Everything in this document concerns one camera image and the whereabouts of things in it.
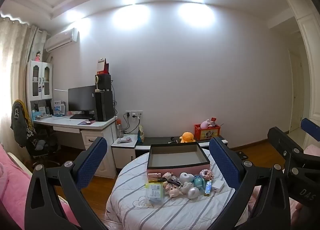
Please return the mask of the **white robot figurine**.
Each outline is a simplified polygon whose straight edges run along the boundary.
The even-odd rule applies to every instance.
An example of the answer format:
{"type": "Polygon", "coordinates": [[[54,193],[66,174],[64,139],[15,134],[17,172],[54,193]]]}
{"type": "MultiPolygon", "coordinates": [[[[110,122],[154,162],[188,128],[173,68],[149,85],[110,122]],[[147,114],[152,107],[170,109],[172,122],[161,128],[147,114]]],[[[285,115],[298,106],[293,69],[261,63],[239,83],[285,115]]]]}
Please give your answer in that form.
{"type": "Polygon", "coordinates": [[[179,181],[181,185],[184,185],[185,182],[193,182],[194,181],[194,175],[186,172],[182,172],[179,176],[179,181]]]}

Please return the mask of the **red capped bottle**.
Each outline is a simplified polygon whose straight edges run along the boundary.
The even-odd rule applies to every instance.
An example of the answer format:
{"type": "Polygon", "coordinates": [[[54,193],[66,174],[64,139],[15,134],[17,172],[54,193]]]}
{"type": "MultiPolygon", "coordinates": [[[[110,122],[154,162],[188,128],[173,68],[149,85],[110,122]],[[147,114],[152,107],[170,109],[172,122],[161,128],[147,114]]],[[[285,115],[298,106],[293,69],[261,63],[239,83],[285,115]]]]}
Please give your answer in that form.
{"type": "Polygon", "coordinates": [[[116,119],[116,129],[117,129],[117,138],[122,138],[124,136],[124,130],[122,126],[121,119],[116,119]]]}

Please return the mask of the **white air conditioner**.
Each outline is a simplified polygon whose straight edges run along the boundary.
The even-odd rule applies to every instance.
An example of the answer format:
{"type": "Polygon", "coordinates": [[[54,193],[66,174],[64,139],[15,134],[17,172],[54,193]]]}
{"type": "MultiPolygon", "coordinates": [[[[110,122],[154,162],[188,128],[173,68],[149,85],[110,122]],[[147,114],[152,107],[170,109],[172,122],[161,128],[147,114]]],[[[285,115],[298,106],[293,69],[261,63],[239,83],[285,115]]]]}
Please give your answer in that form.
{"type": "Polygon", "coordinates": [[[50,53],[56,49],[75,43],[78,40],[78,34],[79,32],[76,28],[61,31],[49,38],[46,41],[44,48],[46,49],[46,52],[50,53]]]}

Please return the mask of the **black office chair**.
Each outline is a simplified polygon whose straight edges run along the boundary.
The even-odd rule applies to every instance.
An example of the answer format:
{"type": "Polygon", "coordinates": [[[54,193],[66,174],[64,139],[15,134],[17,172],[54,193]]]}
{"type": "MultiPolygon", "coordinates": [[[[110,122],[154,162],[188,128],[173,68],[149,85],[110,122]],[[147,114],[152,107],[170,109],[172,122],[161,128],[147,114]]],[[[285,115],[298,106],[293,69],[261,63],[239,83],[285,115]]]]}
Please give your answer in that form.
{"type": "Polygon", "coordinates": [[[16,100],[12,105],[11,129],[14,139],[21,148],[25,148],[33,167],[44,164],[46,167],[58,167],[59,162],[53,160],[58,151],[56,142],[47,134],[39,135],[27,112],[24,102],[16,100]]]}

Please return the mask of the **pink pig doll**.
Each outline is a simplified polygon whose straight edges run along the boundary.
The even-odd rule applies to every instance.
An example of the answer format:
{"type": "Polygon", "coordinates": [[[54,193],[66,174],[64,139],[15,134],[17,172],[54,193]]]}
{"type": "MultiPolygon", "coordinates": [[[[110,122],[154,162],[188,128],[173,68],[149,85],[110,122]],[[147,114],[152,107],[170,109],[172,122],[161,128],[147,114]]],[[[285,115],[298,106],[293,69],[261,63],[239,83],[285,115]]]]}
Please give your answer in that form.
{"type": "Polygon", "coordinates": [[[169,183],[164,187],[164,190],[169,197],[178,197],[183,194],[178,186],[169,183]]]}

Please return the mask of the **snack bag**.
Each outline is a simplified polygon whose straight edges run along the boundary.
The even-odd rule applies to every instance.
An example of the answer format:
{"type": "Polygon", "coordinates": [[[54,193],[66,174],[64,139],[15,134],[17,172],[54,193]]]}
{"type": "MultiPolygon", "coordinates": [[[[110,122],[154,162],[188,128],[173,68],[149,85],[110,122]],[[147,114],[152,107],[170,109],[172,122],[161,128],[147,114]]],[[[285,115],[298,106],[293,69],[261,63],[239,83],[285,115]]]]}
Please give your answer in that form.
{"type": "Polygon", "coordinates": [[[143,126],[141,124],[138,126],[137,136],[138,136],[138,138],[137,138],[138,143],[143,143],[144,142],[144,131],[143,131],[143,126]]]}

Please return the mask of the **black subwoofer speaker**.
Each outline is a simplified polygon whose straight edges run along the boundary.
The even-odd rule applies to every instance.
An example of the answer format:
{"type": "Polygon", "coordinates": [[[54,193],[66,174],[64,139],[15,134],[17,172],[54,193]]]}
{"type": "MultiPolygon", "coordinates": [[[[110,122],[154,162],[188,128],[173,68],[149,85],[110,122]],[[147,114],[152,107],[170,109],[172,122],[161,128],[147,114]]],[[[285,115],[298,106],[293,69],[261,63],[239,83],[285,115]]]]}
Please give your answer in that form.
{"type": "Polygon", "coordinates": [[[111,75],[110,74],[97,74],[95,76],[95,83],[97,89],[108,91],[111,90],[111,75]]]}

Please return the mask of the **teal egg case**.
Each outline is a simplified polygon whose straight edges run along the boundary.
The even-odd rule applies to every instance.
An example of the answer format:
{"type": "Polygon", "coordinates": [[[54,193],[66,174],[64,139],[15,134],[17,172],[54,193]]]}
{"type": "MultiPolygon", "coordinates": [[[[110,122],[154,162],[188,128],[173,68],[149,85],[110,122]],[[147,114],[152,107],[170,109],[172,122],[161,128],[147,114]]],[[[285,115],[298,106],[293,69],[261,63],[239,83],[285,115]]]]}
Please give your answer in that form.
{"type": "Polygon", "coordinates": [[[201,175],[196,175],[193,180],[194,187],[199,189],[206,188],[206,181],[201,175]]]}

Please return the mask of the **black computer monitor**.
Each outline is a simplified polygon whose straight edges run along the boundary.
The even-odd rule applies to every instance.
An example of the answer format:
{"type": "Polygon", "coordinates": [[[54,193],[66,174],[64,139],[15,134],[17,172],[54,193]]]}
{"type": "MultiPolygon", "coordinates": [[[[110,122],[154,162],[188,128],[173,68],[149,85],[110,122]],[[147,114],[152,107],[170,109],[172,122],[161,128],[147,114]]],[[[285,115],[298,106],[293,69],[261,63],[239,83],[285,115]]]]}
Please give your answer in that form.
{"type": "Polygon", "coordinates": [[[68,110],[80,112],[74,114],[71,119],[94,119],[95,110],[95,86],[70,88],[68,90],[68,110]]]}

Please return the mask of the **rose gold box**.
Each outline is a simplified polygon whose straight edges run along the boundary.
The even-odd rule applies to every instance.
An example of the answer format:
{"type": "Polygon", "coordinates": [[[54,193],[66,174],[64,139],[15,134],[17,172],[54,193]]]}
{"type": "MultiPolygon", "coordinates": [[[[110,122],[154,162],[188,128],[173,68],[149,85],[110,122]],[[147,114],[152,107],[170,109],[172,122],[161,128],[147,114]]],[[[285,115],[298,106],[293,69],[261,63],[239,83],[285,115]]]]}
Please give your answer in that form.
{"type": "Polygon", "coordinates": [[[162,178],[161,173],[148,173],[147,176],[149,182],[157,182],[159,179],[162,178]]]}

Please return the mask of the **white plug adapter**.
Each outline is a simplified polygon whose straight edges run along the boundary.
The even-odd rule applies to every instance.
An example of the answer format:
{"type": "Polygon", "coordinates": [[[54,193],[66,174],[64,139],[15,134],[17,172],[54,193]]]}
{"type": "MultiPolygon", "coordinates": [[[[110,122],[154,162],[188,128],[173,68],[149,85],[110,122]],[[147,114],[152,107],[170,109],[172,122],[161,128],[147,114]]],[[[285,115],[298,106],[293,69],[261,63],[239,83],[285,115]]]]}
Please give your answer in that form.
{"type": "Polygon", "coordinates": [[[200,190],[197,187],[191,187],[187,192],[188,199],[196,199],[200,195],[200,190]]]}

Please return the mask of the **white desk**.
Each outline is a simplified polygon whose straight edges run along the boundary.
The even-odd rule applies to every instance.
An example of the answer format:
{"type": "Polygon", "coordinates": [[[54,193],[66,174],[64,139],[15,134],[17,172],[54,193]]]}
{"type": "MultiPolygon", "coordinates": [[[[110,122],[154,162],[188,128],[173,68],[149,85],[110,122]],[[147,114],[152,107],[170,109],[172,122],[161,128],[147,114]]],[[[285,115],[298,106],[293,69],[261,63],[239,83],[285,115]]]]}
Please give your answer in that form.
{"type": "Polygon", "coordinates": [[[107,141],[107,153],[95,175],[114,179],[117,171],[111,145],[117,139],[116,119],[117,117],[114,116],[108,121],[87,124],[84,119],[71,119],[69,116],[53,116],[36,120],[34,124],[50,126],[54,131],[65,133],[72,142],[69,143],[67,140],[63,140],[62,144],[78,149],[88,149],[97,137],[103,137],[107,141]]]}

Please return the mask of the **black computer tower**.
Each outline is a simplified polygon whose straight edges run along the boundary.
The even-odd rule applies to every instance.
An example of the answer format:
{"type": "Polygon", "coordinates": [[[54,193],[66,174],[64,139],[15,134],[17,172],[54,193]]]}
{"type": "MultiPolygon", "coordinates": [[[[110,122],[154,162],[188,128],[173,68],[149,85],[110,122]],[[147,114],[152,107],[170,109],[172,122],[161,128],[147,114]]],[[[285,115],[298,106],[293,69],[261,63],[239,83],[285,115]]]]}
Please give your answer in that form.
{"type": "Polygon", "coordinates": [[[99,91],[94,93],[95,98],[95,120],[99,122],[108,121],[114,117],[112,91],[99,91]]]}

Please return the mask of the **green card case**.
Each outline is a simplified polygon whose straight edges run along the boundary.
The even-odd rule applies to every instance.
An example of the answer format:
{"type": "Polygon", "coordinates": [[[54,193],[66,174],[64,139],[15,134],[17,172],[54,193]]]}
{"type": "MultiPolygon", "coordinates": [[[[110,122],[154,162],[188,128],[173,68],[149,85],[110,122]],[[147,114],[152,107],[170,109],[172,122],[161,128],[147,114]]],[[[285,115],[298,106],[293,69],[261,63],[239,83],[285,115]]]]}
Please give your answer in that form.
{"type": "Polygon", "coordinates": [[[164,188],[160,186],[146,188],[146,199],[153,203],[161,202],[164,196],[163,190],[164,188]]]}

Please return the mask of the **black floor scale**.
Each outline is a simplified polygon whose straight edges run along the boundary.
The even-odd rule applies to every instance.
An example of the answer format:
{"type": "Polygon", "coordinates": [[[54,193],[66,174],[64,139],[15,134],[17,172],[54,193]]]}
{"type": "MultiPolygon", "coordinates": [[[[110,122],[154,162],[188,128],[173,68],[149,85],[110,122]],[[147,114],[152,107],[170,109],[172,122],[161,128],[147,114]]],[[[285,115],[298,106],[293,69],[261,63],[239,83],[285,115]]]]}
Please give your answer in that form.
{"type": "Polygon", "coordinates": [[[240,159],[241,159],[242,161],[248,159],[248,156],[247,156],[243,151],[237,151],[236,154],[237,154],[238,157],[240,157],[240,159]]]}

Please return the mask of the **white glass cabinet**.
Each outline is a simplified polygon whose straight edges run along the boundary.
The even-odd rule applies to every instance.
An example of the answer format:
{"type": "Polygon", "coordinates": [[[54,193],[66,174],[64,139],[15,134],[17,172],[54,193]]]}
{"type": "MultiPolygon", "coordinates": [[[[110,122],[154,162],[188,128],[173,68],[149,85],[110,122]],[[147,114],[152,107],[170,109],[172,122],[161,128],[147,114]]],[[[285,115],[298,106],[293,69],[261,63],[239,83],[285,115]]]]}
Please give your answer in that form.
{"type": "Polygon", "coordinates": [[[29,61],[27,65],[27,101],[52,99],[53,65],[47,62],[29,61]]]}

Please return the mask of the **pink black storage box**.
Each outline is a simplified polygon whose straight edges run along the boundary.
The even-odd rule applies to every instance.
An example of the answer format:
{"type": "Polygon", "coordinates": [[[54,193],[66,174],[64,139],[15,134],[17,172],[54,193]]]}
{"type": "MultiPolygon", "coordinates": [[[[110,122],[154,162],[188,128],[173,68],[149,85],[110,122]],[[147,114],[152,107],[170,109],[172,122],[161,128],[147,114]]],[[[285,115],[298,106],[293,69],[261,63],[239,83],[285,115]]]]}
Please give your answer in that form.
{"type": "Polygon", "coordinates": [[[150,149],[146,171],[161,174],[169,172],[178,176],[182,172],[196,175],[209,168],[210,160],[204,150],[197,142],[191,142],[170,153],[165,153],[164,149],[150,149]]]}

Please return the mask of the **white usb charger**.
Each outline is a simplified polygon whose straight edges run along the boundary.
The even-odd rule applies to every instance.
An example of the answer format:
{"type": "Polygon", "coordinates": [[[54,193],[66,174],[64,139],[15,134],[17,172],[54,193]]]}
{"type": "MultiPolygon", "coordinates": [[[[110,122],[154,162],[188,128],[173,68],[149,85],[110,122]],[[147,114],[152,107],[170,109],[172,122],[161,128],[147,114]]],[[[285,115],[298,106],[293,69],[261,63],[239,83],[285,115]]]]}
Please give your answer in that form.
{"type": "Polygon", "coordinates": [[[219,193],[224,187],[224,184],[225,182],[222,180],[218,180],[218,179],[214,180],[212,183],[212,191],[219,193]]]}

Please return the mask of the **orange octopus plush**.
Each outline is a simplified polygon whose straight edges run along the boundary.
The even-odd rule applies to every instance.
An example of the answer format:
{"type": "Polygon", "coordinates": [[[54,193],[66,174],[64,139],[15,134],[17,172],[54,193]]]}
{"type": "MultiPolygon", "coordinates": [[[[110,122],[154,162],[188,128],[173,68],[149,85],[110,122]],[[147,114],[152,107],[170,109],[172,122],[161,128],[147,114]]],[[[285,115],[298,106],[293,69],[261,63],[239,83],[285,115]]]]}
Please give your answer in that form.
{"type": "Polygon", "coordinates": [[[182,136],[180,136],[180,143],[190,143],[190,142],[195,142],[195,138],[193,133],[191,132],[184,132],[182,136]]]}

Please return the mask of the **pink plush in crate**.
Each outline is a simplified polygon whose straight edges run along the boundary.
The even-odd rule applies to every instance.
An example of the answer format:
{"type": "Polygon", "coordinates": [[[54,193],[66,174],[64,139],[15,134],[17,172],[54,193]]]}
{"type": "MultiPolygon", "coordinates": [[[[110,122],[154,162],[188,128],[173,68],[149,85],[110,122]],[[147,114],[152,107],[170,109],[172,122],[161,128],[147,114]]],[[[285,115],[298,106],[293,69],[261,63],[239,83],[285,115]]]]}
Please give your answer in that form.
{"type": "Polygon", "coordinates": [[[207,119],[200,124],[201,129],[207,129],[209,126],[210,126],[210,119],[207,119]]]}

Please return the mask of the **red toy crate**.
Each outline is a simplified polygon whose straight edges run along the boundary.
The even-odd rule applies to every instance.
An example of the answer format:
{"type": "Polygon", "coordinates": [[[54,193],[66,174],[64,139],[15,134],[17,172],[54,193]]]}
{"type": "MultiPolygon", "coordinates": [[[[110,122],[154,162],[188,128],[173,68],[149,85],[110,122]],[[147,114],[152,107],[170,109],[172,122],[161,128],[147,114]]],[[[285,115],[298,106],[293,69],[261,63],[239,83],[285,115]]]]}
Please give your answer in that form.
{"type": "Polygon", "coordinates": [[[202,129],[200,124],[194,125],[194,139],[196,141],[209,140],[214,137],[220,136],[220,126],[216,127],[208,127],[206,129],[202,129]]]}

